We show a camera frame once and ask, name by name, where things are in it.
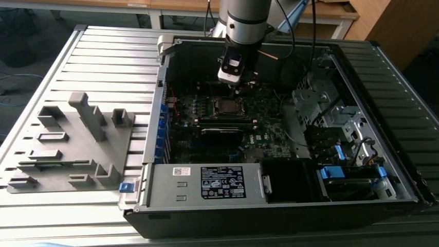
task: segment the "cable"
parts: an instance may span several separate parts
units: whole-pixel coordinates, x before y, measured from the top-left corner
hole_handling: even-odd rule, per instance
[[[369,165],[369,162],[377,157],[377,151],[373,148],[373,144],[371,144],[371,150],[373,151],[373,155],[368,158],[368,160],[364,162],[365,165]]]
[[[6,76],[1,77],[0,80],[6,79],[6,78],[13,77],[13,76],[33,76],[33,77],[40,78],[41,80],[44,79],[44,77],[40,76],[40,75],[33,75],[33,74],[14,74],[14,75],[6,75]]]
[[[314,40],[316,40],[314,0],[310,0],[310,5],[312,5],[312,45],[310,45],[310,54],[309,54],[309,62],[308,62],[306,71],[310,71],[313,52],[314,52]]]
[[[328,105],[328,107],[317,114],[317,116],[314,117],[314,119],[310,122],[310,126],[313,126],[314,122],[318,120],[320,117],[324,116],[324,114],[328,113],[328,111],[334,107],[336,103],[341,100],[341,95],[338,95],[334,100],[330,102],[330,104]]]
[[[5,107],[22,107],[26,104],[4,104],[4,103],[0,103],[0,105],[2,105]]]
[[[206,35],[205,35],[205,28],[206,28],[206,16],[208,16],[208,10],[209,9],[210,9],[210,0],[206,0],[206,10],[205,10],[204,26],[202,26],[204,37],[206,37]]]
[[[196,17],[194,18],[194,21],[192,22],[192,26],[194,25],[194,22],[197,22],[198,18]]]
[[[289,53],[288,55],[284,57],[284,58],[280,58],[281,60],[282,59],[286,59],[294,52],[294,49],[296,49],[296,37],[294,37],[294,31],[293,31],[293,27],[290,26],[290,23],[289,23],[289,20],[288,20],[288,16],[285,14],[285,11],[282,10],[282,7],[280,5],[280,2],[278,0],[276,0],[276,4],[280,8],[280,11],[281,11],[281,14],[282,14],[282,17],[285,18],[285,22],[288,24],[288,28],[289,28],[289,34],[290,34],[290,42],[292,42],[292,46],[290,46],[290,50],[289,50]]]
[[[352,161],[351,161],[351,166],[355,165],[355,162],[356,162],[356,158],[357,158],[357,154],[359,154],[359,151],[361,149],[361,145],[364,142],[367,142],[368,140],[372,140],[369,137],[364,137],[360,141],[359,141],[359,144],[356,145],[355,147],[355,151],[353,151],[353,156],[352,156]]]
[[[210,18],[212,18],[212,22],[213,22],[213,27],[216,26],[216,21],[214,21],[214,18],[213,18],[213,14],[212,14],[212,8],[210,8],[210,5],[208,4],[208,12],[210,14]]]
[[[304,145],[304,144],[296,142],[296,140],[288,135],[288,133],[286,133],[285,130],[284,130],[282,132],[285,133],[288,139],[289,139],[294,144],[300,145],[301,147],[309,148],[309,146],[306,146],[306,145]]]

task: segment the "warning label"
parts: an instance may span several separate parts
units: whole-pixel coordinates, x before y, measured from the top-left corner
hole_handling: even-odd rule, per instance
[[[241,166],[201,167],[201,197],[204,199],[245,198]]]

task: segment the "metal workbench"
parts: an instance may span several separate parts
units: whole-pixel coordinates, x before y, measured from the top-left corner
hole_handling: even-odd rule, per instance
[[[437,210],[392,218],[363,229],[342,232],[298,233],[289,236],[250,236],[220,239],[142,239],[122,218],[117,191],[25,193],[12,195],[6,183],[14,173],[10,154],[25,150],[38,128],[36,113],[41,106],[69,107],[72,91],[84,91],[89,102],[102,112],[124,108],[136,114],[124,177],[136,177],[141,170],[145,132],[158,62],[156,43],[161,34],[200,36],[200,32],[146,30],[132,28],[85,27],[73,31],[45,79],[32,97],[21,117],[0,147],[0,246],[52,242],[74,246],[90,245],[230,245],[325,241],[336,245],[384,246],[395,243],[428,246],[439,237]],[[439,144],[429,140],[429,152],[419,155],[425,136],[437,122],[419,100],[408,83],[393,69],[379,47],[365,42],[337,41],[376,101],[385,109],[392,126],[399,130],[419,129],[419,134],[404,136],[405,149],[424,175],[431,191],[439,193]],[[425,121],[412,122],[415,118]]]

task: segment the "barcode sticker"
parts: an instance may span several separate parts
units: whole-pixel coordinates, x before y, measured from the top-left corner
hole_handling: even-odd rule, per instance
[[[145,4],[126,4],[128,7],[138,7],[138,8],[145,8],[146,5]]]
[[[190,176],[190,168],[189,167],[174,167],[172,170],[173,176]]]

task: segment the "black cable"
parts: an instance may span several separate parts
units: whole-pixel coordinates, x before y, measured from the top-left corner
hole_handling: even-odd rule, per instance
[[[292,46],[290,46],[290,50],[289,50],[288,55],[286,55],[284,58],[280,58],[280,60],[282,60],[282,59],[289,58],[289,56],[290,56],[290,55],[293,54],[293,52],[294,52],[294,49],[296,49],[296,37],[294,37],[293,27],[290,26],[290,23],[289,23],[289,20],[288,20],[288,16],[286,16],[286,14],[285,14],[285,11],[282,10],[282,7],[281,7],[281,5],[280,5],[278,0],[276,0],[276,4],[277,4],[277,6],[278,6],[278,8],[280,8],[280,11],[281,11],[282,17],[284,17],[285,22],[286,22],[286,24],[288,24],[288,29],[289,29],[289,34],[290,34],[290,42],[292,42]]]
[[[376,157],[377,157],[377,151],[373,148],[373,145],[371,144],[371,150],[373,151],[373,155],[368,158],[368,160],[364,162],[364,165],[367,165]]]
[[[355,162],[356,162],[356,158],[357,158],[359,151],[360,151],[360,149],[361,149],[361,145],[363,145],[363,143],[365,143],[368,140],[372,140],[372,139],[371,139],[369,137],[364,137],[364,138],[359,141],[359,143],[357,143],[357,145],[356,145],[356,147],[355,147],[355,151],[353,151],[353,156],[352,156],[351,166],[353,166],[353,164],[355,164]]]
[[[198,20],[198,18],[196,17],[196,18],[194,18],[194,21],[192,22],[192,26],[193,26],[194,22],[197,22],[197,20]]]
[[[212,22],[213,22],[213,27],[214,27],[216,26],[216,21],[214,21],[213,14],[212,14],[210,4],[208,4],[208,12],[210,14],[210,18],[212,18]]]
[[[206,16],[208,16],[208,10],[209,10],[209,8],[210,8],[210,0],[206,0],[206,10],[205,10],[204,26],[202,26],[204,37],[206,37],[206,35],[205,35],[205,26],[206,26]]]
[[[314,122],[318,120],[320,117],[324,116],[324,114],[328,113],[328,111],[334,107],[336,103],[341,100],[341,95],[338,95],[334,100],[330,102],[330,104],[328,105],[328,107],[317,114],[317,116],[314,117],[314,119],[310,122],[310,126],[313,126]]]
[[[310,0],[312,5],[312,45],[306,72],[310,71],[313,53],[314,53],[314,40],[316,40],[316,20],[314,20],[314,0]]]

